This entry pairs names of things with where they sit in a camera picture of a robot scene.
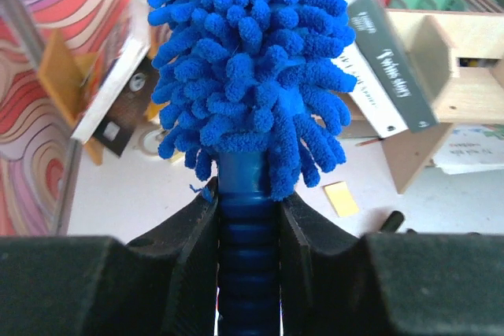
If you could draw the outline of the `blue fluffy duster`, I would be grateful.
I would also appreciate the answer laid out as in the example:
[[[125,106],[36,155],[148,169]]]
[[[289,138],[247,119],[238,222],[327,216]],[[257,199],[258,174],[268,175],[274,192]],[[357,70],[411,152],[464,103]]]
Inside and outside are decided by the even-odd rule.
[[[280,332],[280,202],[346,160],[334,64],[355,38],[345,0],[147,0],[171,36],[153,59],[152,100],[198,179],[218,179],[218,332]]]

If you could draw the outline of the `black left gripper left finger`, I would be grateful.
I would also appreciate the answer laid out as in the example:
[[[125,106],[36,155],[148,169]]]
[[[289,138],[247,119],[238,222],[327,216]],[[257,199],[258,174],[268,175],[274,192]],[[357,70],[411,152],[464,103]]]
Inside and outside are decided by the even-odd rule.
[[[217,181],[124,244],[107,236],[4,237],[4,335],[211,335]]]

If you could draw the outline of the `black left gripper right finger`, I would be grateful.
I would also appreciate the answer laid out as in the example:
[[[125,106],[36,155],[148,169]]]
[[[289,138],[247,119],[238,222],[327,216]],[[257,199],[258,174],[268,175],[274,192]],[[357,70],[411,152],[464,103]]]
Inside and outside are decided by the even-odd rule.
[[[500,335],[500,235],[345,232],[298,195],[280,204],[286,335]]]

